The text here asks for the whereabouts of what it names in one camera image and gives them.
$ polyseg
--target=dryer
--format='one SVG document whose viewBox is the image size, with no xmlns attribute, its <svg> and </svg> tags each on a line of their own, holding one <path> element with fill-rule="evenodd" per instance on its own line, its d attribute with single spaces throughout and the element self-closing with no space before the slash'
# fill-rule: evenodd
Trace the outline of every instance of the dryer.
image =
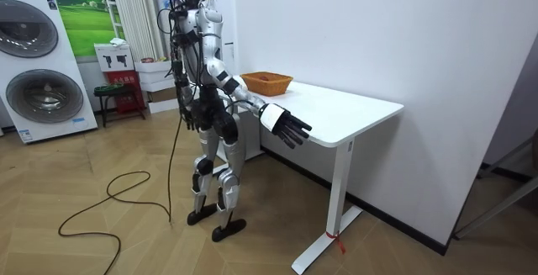
<svg viewBox="0 0 538 275">
<path fill-rule="evenodd" d="M 0 64 L 24 143 L 97 128 L 55 0 L 0 0 Z"/>
</svg>

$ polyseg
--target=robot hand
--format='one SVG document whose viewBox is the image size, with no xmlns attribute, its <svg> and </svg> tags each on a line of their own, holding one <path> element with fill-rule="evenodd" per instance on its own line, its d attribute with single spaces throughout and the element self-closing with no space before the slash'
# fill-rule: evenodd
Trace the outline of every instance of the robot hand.
<svg viewBox="0 0 538 275">
<path fill-rule="evenodd" d="M 183 121 L 187 124 L 187 130 L 196 130 L 197 127 L 194 125 L 194 118 L 191 111 L 187 110 L 187 108 L 180 108 L 179 112 L 183 117 Z"/>
<path fill-rule="evenodd" d="M 295 143 L 298 145 L 303 144 L 301 137 L 308 139 L 309 134 L 304 132 L 303 129 L 307 131 L 312 130 L 311 126 L 305 124 L 289 111 L 274 103 L 267 103 L 261 108 L 260 121 L 261 124 L 268 128 L 274 135 L 280 137 L 292 149 L 295 148 Z"/>
</svg>

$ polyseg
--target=herringbone floor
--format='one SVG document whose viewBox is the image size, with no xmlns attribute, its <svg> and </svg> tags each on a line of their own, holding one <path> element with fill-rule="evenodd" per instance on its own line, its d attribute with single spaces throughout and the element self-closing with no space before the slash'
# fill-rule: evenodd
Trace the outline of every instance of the herringbone floor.
<svg viewBox="0 0 538 275">
<path fill-rule="evenodd" d="M 123 172 L 147 170 L 152 178 L 122 198 L 166 204 L 176 126 L 177 112 L 170 111 L 35 145 L 23 145 L 14 133 L 0 138 L 0 273 L 102 274 L 116 241 L 61 238 L 56 230 L 77 210 L 105 198 L 108 182 Z M 293 274 L 292 261 L 324 232 L 329 191 L 268 156 L 248 161 L 235 212 L 248 225 L 215 244 L 209 239 L 215 217 L 185 225 L 193 201 L 193 159 L 201 151 L 194 133 L 182 130 L 179 139 L 172 168 L 172 227 L 157 207 L 108 201 L 76 217 L 66 232 L 119 235 L 123 248 L 114 275 Z M 112 192 L 136 180 L 119 180 Z M 462 222 L 516 187 L 500 177 L 478 182 Z M 537 274 L 538 204 L 530 201 L 530 208 L 515 205 L 464 241 L 452 242 L 445 257 L 363 214 L 342 235 L 347 253 L 342 256 L 331 246 L 306 274 Z"/>
</svg>

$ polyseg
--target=woven basket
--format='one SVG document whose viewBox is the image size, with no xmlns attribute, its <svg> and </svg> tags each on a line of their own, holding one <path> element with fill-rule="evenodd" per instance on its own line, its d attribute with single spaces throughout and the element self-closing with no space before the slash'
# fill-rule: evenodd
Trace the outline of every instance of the woven basket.
<svg viewBox="0 0 538 275">
<path fill-rule="evenodd" d="M 241 77 L 249 91 L 265 96 L 284 94 L 287 86 L 293 80 L 293 77 L 265 71 L 246 73 L 242 74 Z"/>
</svg>

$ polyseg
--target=desk top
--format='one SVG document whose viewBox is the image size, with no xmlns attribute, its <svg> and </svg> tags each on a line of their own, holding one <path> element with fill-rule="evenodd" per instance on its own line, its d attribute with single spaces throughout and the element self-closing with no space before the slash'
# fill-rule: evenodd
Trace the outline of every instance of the desk top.
<svg viewBox="0 0 538 275">
<path fill-rule="evenodd" d="M 292 115 L 312 126 L 310 140 L 324 147 L 336 147 L 360 133 L 398 114 L 404 106 L 352 93 L 344 93 L 291 82 L 283 95 L 266 97 Z"/>
</svg>

